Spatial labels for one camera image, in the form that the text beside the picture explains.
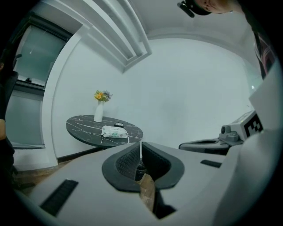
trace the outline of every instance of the black rubber pad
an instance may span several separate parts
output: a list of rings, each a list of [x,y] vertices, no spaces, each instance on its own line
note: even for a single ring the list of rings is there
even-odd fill
[[[210,160],[202,160],[200,163],[202,163],[204,165],[216,167],[216,168],[220,168],[221,165],[222,165],[222,163],[214,162],[214,161],[210,161]]]
[[[104,178],[115,189],[123,192],[140,192],[135,175],[140,162],[140,143],[110,156],[102,165]]]
[[[52,216],[56,216],[77,185],[77,181],[64,180],[40,207]]]
[[[185,172],[181,160],[147,142],[142,142],[142,161],[157,190],[174,187]]]

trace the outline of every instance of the white vase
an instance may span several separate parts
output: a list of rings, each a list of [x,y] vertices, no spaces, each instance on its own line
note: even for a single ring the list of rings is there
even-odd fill
[[[102,122],[102,117],[103,117],[103,101],[98,101],[98,105],[96,107],[96,113],[94,114],[94,121],[95,122]]]

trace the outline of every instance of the floor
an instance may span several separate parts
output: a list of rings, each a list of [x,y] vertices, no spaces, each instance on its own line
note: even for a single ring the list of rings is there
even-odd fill
[[[44,180],[45,178],[52,175],[57,170],[68,164],[70,161],[61,162],[58,164],[58,166],[50,167],[47,169],[20,171],[17,175],[14,176],[14,178],[15,181],[20,184],[34,183],[35,185],[37,185],[42,180]],[[141,200],[150,209],[150,211],[153,211],[154,195],[155,195],[154,181],[148,174],[145,174],[143,178],[137,183],[141,187],[141,193],[140,193]],[[21,192],[28,196],[32,192],[33,188],[34,186],[30,188],[22,189]]]

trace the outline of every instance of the black marble tabletop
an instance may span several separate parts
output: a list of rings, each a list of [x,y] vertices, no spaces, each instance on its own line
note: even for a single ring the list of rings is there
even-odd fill
[[[139,142],[143,137],[141,129],[131,123],[109,117],[103,117],[102,122],[95,122],[93,118],[93,115],[79,115],[69,118],[66,121],[67,131],[71,136],[83,143],[103,148]],[[116,122],[123,123],[124,129],[129,134],[129,137],[105,138],[101,135],[103,126],[114,126]]]

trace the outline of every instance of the wet wipes package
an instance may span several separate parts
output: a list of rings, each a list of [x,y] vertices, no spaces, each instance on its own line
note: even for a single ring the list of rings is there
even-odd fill
[[[107,125],[102,127],[101,135],[111,138],[127,138],[129,136],[125,129]]]

